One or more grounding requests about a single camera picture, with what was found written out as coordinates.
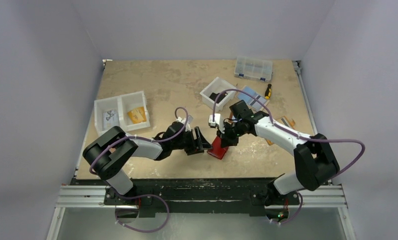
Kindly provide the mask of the red card holder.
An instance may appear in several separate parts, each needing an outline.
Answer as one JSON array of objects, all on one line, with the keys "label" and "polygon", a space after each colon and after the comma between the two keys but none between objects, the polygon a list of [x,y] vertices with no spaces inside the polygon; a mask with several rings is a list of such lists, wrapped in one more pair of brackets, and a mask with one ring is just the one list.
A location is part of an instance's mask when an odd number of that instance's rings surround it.
[{"label": "red card holder", "polygon": [[221,147],[221,139],[216,136],[212,142],[212,148],[207,150],[207,154],[210,156],[222,160],[229,147]]}]

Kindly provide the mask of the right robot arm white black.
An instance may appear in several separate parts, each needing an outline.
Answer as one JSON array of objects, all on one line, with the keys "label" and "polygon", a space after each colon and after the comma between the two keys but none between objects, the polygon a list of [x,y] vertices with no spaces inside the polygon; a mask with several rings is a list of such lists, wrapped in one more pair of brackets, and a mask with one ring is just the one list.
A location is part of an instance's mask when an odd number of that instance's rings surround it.
[{"label": "right robot arm white black", "polygon": [[246,134],[269,140],[294,157],[295,170],[282,174],[267,185],[265,206],[284,201],[288,194],[306,189],[314,191],[340,172],[338,161],[326,137],[311,136],[279,123],[269,113],[252,111],[241,100],[230,106],[234,120],[226,122],[219,113],[209,117],[209,126],[217,129],[221,147],[233,147]]}]

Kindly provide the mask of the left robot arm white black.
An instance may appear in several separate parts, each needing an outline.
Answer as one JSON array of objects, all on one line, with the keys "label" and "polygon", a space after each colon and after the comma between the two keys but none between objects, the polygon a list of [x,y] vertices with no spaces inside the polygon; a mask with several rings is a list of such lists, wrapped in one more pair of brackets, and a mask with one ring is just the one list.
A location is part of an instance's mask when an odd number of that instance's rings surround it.
[{"label": "left robot arm white black", "polygon": [[89,163],[90,172],[107,182],[117,192],[117,199],[128,205],[134,202],[136,191],[122,168],[131,157],[160,161],[174,150],[183,150],[189,156],[211,148],[199,127],[190,129],[186,122],[174,121],[152,139],[129,135],[114,126],[88,145],[82,157]]}]

